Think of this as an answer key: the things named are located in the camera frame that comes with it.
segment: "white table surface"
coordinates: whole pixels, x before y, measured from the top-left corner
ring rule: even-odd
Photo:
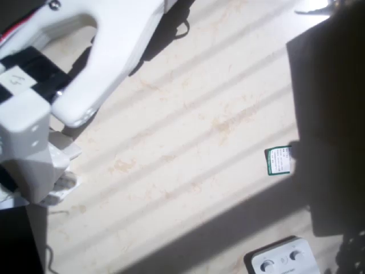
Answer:
[[[335,267],[340,236],[315,237],[301,202],[267,200],[278,186],[301,193],[290,175],[267,175],[264,149],[298,140],[286,43],[326,19],[296,15],[305,3],[193,2],[188,35],[144,62],[77,138],[83,184],[48,217],[54,270],[115,273],[165,255],[170,265],[176,252],[181,265],[166,273],[247,273],[248,252],[290,235],[309,241],[321,271]],[[44,52],[67,71],[93,34]]]

